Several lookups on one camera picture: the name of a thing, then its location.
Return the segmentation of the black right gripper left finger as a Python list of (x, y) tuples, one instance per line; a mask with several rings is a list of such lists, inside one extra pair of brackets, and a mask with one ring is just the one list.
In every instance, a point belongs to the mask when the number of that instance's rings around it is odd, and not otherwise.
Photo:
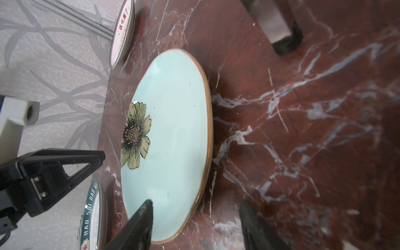
[(146, 200), (105, 250), (149, 250), (153, 229), (153, 202)]

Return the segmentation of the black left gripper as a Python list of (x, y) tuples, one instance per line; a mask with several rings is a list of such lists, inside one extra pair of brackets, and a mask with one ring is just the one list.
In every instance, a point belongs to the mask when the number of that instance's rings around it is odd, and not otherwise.
[(45, 149), (1, 166), (1, 235), (17, 229), (28, 214), (38, 216), (99, 169), (103, 151)]

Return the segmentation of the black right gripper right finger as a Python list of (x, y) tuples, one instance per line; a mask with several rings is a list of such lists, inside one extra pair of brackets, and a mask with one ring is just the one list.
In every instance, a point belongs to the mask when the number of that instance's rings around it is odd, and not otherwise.
[(291, 249), (249, 201), (242, 201), (239, 216), (246, 250)]

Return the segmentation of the green flower plate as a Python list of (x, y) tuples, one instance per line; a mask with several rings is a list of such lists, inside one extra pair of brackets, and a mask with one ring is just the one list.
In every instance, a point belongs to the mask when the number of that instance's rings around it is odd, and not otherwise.
[(121, 188), (127, 215), (153, 203), (153, 244), (176, 238), (207, 183), (213, 146), (210, 89), (187, 51), (158, 55), (129, 105), (121, 139)]

